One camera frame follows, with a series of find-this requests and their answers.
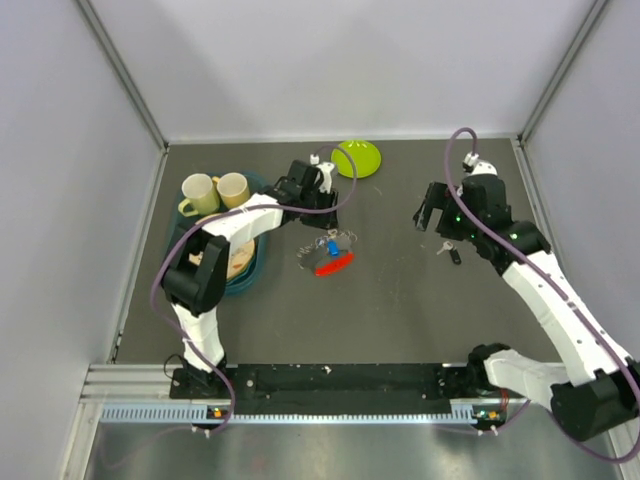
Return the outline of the blue key tag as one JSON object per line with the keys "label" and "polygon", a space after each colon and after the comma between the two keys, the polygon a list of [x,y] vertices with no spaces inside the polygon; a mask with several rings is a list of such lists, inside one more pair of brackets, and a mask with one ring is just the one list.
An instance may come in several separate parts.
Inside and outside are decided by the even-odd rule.
{"label": "blue key tag", "polygon": [[338,257],[340,255],[340,248],[334,240],[327,242],[327,251],[331,257]]}

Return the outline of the black-headed silver key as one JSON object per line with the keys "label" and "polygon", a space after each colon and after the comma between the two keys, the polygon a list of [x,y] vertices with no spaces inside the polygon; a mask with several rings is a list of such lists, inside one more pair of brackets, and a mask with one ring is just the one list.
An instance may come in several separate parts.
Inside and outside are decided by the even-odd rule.
{"label": "black-headed silver key", "polygon": [[456,266],[462,264],[461,256],[453,243],[450,241],[444,241],[442,246],[436,252],[437,255],[443,255],[447,253],[449,255],[450,260]]}

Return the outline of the red-handled metal key holder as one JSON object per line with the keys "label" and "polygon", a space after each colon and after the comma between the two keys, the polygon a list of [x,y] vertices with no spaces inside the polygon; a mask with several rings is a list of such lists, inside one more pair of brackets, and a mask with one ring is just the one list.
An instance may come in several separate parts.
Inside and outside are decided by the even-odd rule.
{"label": "red-handled metal key holder", "polygon": [[[338,244],[340,248],[338,257],[329,255],[327,251],[329,240],[334,240]],[[357,240],[358,236],[351,230],[327,230],[311,244],[298,249],[298,266],[303,270],[309,270],[316,277],[337,274],[353,263],[355,259],[353,245]]]}

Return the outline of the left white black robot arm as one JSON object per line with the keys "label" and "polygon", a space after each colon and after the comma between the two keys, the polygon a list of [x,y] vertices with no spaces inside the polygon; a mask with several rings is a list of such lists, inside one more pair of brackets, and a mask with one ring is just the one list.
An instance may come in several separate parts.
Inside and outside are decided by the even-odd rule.
{"label": "left white black robot arm", "polygon": [[333,229],[338,192],[336,166],[313,155],[295,160],[275,185],[265,185],[240,206],[189,229],[176,230],[159,286],[176,314],[186,362],[195,368],[192,384],[205,396],[226,387],[218,366],[225,358],[218,332],[217,306],[227,286],[231,255],[246,243],[290,221]]}

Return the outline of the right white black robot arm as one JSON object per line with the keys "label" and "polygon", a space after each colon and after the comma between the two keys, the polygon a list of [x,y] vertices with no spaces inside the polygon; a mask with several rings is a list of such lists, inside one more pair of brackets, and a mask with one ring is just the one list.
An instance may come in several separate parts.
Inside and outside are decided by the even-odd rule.
{"label": "right white black robot arm", "polygon": [[539,362],[504,344],[481,345],[469,356],[469,388],[481,396],[499,387],[517,392],[580,442],[638,418],[638,361],[608,339],[538,227],[513,220],[504,182],[472,175],[455,191],[432,182],[413,216],[416,228],[425,230],[435,210],[437,233],[475,247],[525,302],[561,359]]}

